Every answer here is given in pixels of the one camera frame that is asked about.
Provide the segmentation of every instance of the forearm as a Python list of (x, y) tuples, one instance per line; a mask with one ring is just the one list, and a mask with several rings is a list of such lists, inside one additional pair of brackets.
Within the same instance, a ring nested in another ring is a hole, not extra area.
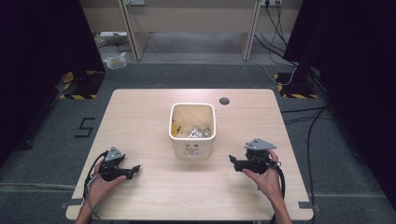
[(288, 209), (286, 208), (285, 201), (281, 197), (276, 197), (271, 201), (271, 205), (274, 208), (276, 222), (278, 224), (290, 224), (291, 219), (288, 213)]
[(92, 210), (87, 204), (87, 202), (85, 202), (79, 209), (79, 214), (75, 224), (87, 224), (90, 222), (91, 216), (92, 216)]

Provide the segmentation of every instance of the light wood tabletop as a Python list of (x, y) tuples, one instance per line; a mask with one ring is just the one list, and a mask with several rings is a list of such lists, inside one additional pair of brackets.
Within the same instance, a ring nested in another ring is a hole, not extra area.
[[(220, 98), (230, 100), (222, 105)], [(176, 103), (215, 108), (217, 135), (204, 161), (183, 161), (169, 138)], [(275, 94), (271, 90), (116, 90), (109, 101), (72, 199), (79, 199), (94, 160), (115, 146), (126, 154), (120, 168), (141, 169), (118, 185), (96, 209), (102, 220), (268, 220), (274, 211), (252, 180), (236, 172), (229, 155), (245, 160), (245, 143), (259, 137), (276, 145), (286, 179), (285, 202), (292, 220), (308, 220), (309, 202)], [(69, 205), (76, 219), (80, 205)]]

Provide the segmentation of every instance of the white plastic bin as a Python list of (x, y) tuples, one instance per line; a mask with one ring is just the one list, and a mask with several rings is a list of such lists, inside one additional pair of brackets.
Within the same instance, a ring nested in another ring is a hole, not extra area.
[(216, 116), (213, 105), (193, 103), (173, 105), (169, 121), (169, 137), (176, 155), (182, 160), (209, 158), (216, 137)]

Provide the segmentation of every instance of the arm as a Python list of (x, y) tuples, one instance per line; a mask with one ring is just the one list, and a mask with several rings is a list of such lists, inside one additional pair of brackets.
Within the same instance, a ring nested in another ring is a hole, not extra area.
[[(277, 155), (273, 150), (268, 150), (273, 161), (277, 161)], [(286, 208), (285, 201), (282, 198), (279, 185), (279, 174), (275, 169), (269, 168), (264, 174), (258, 175), (248, 169), (243, 169), (242, 172), (250, 177), (256, 184), (257, 189), (260, 190), (271, 202), (274, 208), (277, 223), (289, 224), (291, 219)]]
[[(100, 162), (95, 165), (95, 172), (99, 170), (99, 164)], [(111, 190), (113, 190), (118, 184), (122, 183), (125, 179), (126, 176), (122, 175), (112, 181), (107, 182), (99, 174), (96, 174), (96, 178), (93, 180), (88, 190), (87, 198), (79, 209), (79, 214), (75, 223), (88, 223), (95, 207), (107, 196)]]

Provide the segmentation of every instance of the white plastic bag on floor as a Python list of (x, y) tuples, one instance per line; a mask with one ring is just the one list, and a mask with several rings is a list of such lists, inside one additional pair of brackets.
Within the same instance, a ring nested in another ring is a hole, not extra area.
[(109, 69), (118, 69), (126, 66), (125, 52), (115, 57), (107, 57), (103, 60)]

